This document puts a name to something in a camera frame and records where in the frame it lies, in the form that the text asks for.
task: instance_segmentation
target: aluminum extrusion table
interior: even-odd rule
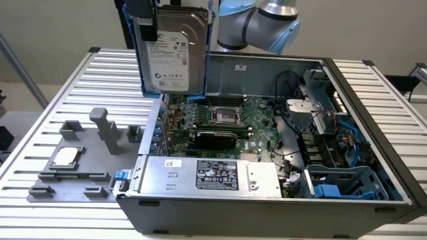
[[[362,61],[337,60],[335,63],[427,190],[426,120],[374,66],[366,66]],[[142,96],[134,50],[103,48],[98,53],[88,53],[0,168],[2,239],[172,238],[138,233],[116,203],[30,203],[26,199],[60,142],[59,129],[64,120],[79,120],[84,128],[95,128],[90,112],[94,107],[102,107],[108,109],[107,118],[119,128],[127,128],[130,124],[144,126],[151,105],[152,100]],[[414,134],[402,138],[395,133],[403,130]],[[203,236],[192,239],[224,238]],[[361,239],[426,240],[427,216],[406,225],[385,225]]]

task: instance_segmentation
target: hard drive label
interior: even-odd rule
[[[238,191],[238,162],[198,160],[195,186],[198,189]]]
[[[163,91],[187,91],[188,39],[182,32],[158,31],[158,41],[148,42],[151,79]]]

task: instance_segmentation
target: floor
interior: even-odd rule
[[[39,84],[39,88],[48,101],[52,100],[62,87],[62,85]],[[42,106],[23,83],[0,82],[0,90],[3,90],[2,95],[7,96],[2,103],[7,111],[43,111]]]

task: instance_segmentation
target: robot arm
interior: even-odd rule
[[[218,47],[240,52],[249,45],[281,54],[301,28],[297,0],[223,0],[219,5]]]
[[[204,98],[208,89],[211,30],[208,10],[158,6],[155,0],[127,0],[123,8],[138,56],[144,96]],[[301,21],[297,0],[223,0],[219,5],[218,50],[249,45],[281,54],[293,43]]]

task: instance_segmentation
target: blue connector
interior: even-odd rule
[[[167,108],[164,106],[162,106],[159,109],[159,115],[166,114],[166,112],[167,112]]]
[[[345,121],[337,121],[337,123],[345,125],[347,128],[350,128],[354,131],[357,144],[354,146],[354,160],[350,165],[350,168],[353,169],[357,166],[357,163],[359,161],[359,148],[361,148],[359,147],[359,130]]]
[[[152,144],[159,143],[159,137],[158,137],[158,136],[152,136],[152,138],[151,138],[151,143],[152,143]]]
[[[159,129],[159,128],[155,128],[152,134],[154,134],[155,136],[159,136],[159,134],[160,134],[160,129]]]
[[[156,149],[158,149],[156,145],[152,144],[150,146],[150,153],[152,154],[156,151]]]
[[[128,180],[128,176],[130,176],[130,172],[127,172],[127,171],[118,171],[118,172],[115,173],[114,179],[115,179],[116,181],[126,181],[126,180]]]
[[[314,187],[314,192],[318,198],[321,199],[357,199],[357,200],[370,200],[375,193],[369,191],[362,195],[342,195],[339,186],[319,184]]]
[[[155,121],[155,127],[156,128],[160,128],[162,127],[162,122],[158,120],[158,121]]]

